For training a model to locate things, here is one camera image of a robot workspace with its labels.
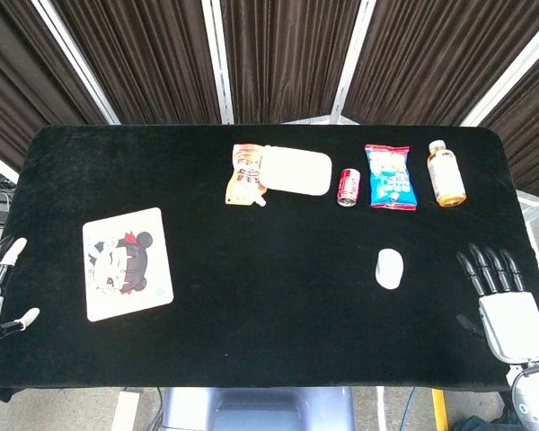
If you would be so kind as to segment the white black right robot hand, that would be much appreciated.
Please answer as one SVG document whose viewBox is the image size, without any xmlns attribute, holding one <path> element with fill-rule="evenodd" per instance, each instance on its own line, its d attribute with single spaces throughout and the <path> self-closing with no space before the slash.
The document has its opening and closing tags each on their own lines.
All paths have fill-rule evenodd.
<svg viewBox="0 0 539 431">
<path fill-rule="evenodd" d="M 509 365 L 539 362 L 539 309 L 513 255 L 468 244 L 456 253 L 478 297 L 478 312 L 492 354 Z"/>
</svg>

